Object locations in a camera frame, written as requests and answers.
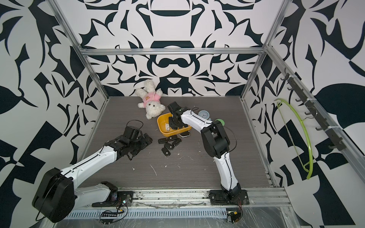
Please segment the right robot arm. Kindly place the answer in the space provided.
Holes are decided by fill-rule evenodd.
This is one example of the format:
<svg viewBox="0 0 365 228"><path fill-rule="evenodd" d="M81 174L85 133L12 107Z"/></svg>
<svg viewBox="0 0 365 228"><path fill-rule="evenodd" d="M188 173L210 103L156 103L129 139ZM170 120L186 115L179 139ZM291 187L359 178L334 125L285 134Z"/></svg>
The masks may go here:
<svg viewBox="0 0 365 228"><path fill-rule="evenodd" d="M172 129L190 126L201 133L204 149L215 160L220 174L222 198L225 202L232 203L240 195L241 187L232 168L230 140L222 123L204 119L192 109L181 107L176 102L169 104L168 109L172 114L169 118Z"/></svg>

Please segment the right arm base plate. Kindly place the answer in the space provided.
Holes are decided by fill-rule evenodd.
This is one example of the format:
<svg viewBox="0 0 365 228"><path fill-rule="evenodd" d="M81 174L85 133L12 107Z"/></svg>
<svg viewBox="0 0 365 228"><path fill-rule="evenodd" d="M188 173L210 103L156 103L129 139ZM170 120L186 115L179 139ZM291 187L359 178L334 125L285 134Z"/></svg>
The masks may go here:
<svg viewBox="0 0 365 228"><path fill-rule="evenodd" d="M208 197L212 205L250 205L246 190L241 190L234 194L222 190L210 190Z"/></svg>

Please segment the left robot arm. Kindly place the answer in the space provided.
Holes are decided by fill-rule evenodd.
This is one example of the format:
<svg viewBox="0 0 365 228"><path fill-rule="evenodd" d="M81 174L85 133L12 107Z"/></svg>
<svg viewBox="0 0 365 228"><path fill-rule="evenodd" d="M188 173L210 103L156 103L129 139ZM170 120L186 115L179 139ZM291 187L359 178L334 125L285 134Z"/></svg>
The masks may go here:
<svg viewBox="0 0 365 228"><path fill-rule="evenodd" d="M73 210L86 205L101 203L114 205L119 200L118 188L103 181L98 185L81 188L80 185L105 166L123 156L132 160L153 142L139 128L126 126L122 135L109 140L89 157L62 170L53 168L46 172L36 191L32 206L50 221L57 223Z"/></svg>

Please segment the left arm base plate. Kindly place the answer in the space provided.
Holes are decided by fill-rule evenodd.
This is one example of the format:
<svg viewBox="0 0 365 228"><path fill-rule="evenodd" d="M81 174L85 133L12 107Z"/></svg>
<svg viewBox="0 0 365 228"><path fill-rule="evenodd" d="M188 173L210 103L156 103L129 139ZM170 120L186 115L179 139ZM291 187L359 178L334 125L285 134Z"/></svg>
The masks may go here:
<svg viewBox="0 0 365 228"><path fill-rule="evenodd" d="M92 207L102 208L102 207L119 207L120 205L129 206L133 201L134 192L133 191L113 191L109 194L107 199L103 202L93 203Z"/></svg>

